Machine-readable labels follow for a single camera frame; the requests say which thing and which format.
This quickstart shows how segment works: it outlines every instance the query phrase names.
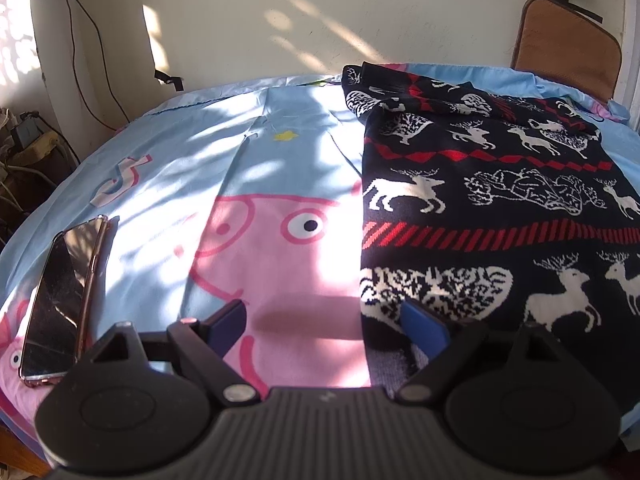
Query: blue bedsheet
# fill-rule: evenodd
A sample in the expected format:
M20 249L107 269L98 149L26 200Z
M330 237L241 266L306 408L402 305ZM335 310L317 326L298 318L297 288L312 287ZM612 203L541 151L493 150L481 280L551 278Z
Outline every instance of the blue bedsheet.
M410 64L407 70L450 83L471 81L497 94L591 103L575 89L505 68ZM260 80L178 96L89 156L18 229L0 254L0 318L10 335L4 346L0 340L0 376L5 375L0 390L19 416L7 413L1 397L0 416L30 447L37 449L29 427L35 401L22 399L30 392L17 385L15 371L7 378L9 368L2 362L19 346L24 305L51 239L97 214L116 219L92 307L93 338L124 319L151 331L183 316L212 314L224 301L194 286L189 251L196 250L216 197L339 202L353 193L364 128L347 110L340 86L300 86L322 78ZM598 123L604 149L640 192L638 134L624 124L582 115ZM356 233L353 242L359 241ZM636 406L623 417L623 430L639 418Z

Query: black pupil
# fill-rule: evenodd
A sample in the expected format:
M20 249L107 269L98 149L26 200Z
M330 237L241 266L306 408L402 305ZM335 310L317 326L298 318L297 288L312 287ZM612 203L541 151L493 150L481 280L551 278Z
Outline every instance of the black pupil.
M305 227L305 231L308 231L311 233L316 229L318 229L318 222L316 222L315 220L307 220L305 222L304 227Z

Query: ribbed black surface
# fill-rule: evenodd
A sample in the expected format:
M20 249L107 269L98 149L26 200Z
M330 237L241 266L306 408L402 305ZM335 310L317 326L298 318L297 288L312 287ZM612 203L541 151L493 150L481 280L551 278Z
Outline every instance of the ribbed black surface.
M57 470L53 479L84 478ZM142 479L502 480L459 450L428 410L404 408L381 390L272 390L257 406L226 410L183 459ZM596 469L566 480L604 480Z

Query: smartphone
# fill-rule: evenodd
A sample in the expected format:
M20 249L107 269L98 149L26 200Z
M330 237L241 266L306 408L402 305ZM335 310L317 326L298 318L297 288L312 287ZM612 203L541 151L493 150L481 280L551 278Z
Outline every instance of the smartphone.
M18 373L27 386L56 384L82 355L108 218L58 233L30 306Z

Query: bedsheet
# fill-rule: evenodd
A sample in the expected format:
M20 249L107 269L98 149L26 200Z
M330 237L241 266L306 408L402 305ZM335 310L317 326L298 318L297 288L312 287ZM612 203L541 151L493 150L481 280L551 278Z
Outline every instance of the bedsheet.
M640 191L638 135L587 111L593 100L575 89L510 69L403 67L494 93L572 99ZM239 296L250 320L227 361L262 394L272 384L368 384L358 300L364 127L340 86L308 85L318 79L168 101L89 156L11 238L0 255L0 417L31 449L41 452L32 423L47 389L17 377L30 297L54 235L97 214L114 227L91 338L125 319L163 330ZM626 414L623 429L638 418Z

